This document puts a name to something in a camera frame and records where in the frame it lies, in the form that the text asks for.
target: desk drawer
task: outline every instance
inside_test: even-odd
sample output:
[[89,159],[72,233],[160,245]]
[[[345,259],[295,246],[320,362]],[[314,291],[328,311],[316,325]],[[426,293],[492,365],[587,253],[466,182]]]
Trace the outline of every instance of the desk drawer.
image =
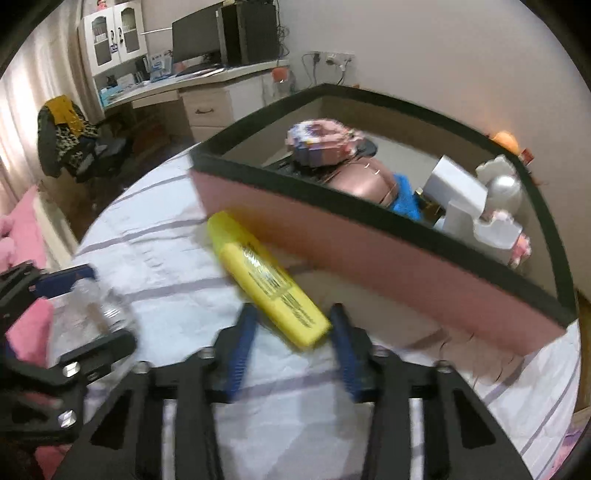
[[227,127],[234,122],[230,97],[224,90],[185,93],[183,104],[192,127]]

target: glass cabinet door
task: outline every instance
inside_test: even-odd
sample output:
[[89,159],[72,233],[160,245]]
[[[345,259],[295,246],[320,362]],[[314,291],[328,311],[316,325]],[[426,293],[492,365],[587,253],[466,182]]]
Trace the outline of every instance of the glass cabinet door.
[[92,21],[92,39],[96,64],[101,66],[109,63],[112,60],[112,55],[106,17],[96,17]]
[[121,12],[121,24],[123,25],[123,42],[121,43],[121,48],[126,53],[138,51],[139,34],[138,27],[135,22],[135,11],[133,8],[127,7]]
[[86,55],[92,76],[118,65],[121,60],[115,33],[115,17],[108,8],[83,18]]
[[121,60],[131,60],[147,53],[139,1],[115,5],[115,26]]

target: highlighter cap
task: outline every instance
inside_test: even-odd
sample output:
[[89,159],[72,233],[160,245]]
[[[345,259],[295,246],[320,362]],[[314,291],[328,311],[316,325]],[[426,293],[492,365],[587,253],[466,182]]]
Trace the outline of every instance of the highlighter cap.
[[212,239],[213,251],[216,255],[228,243],[249,244],[256,241],[255,237],[245,230],[228,212],[218,212],[207,221],[207,232]]

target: metal screw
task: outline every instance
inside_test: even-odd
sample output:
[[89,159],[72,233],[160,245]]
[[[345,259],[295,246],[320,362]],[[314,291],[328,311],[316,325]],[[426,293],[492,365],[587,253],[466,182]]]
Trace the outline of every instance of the metal screw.
[[199,350],[197,354],[199,355],[199,358],[202,358],[203,360],[211,360],[212,358],[215,358],[216,351],[212,346],[207,346]]
[[150,362],[137,362],[133,366],[131,371],[134,374],[144,375],[144,374],[148,373],[151,368],[152,368],[152,365],[150,365]]
[[64,367],[62,372],[67,378],[73,377],[80,371],[80,364],[78,362],[72,362]]
[[66,410],[57,418],[57,421],[60,423],[61,428],[69,428],[76,423],[76,414],[73,410]]
[[390,352],[388,351],[387,348],[384,348],[381,345],[374,345],[374,347],[372,348],[372,355],[373,356],[378,356],[380,358],[384,358],[387,357],[390,354]]
[[439,360],[435,363],[435,368],[437,368],[437,371],[442,374],[450,374],[453,372],[453,367],[447,360]]

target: white wall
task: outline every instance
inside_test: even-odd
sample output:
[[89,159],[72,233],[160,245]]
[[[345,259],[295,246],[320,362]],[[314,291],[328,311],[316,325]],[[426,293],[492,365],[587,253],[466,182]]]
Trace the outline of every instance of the white wall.
[[355,53],[362,88],[512,131],[591,297],[591,93],[542,21],[519,0],[280,1],[300,85],[304,52]]
[[[142,0],[144,27],[148,30],[171,27],[173,22],[197,10],[219,3],[220,0]],[[146,35],[148,52],[172,50],[173,33],[157,32]]]

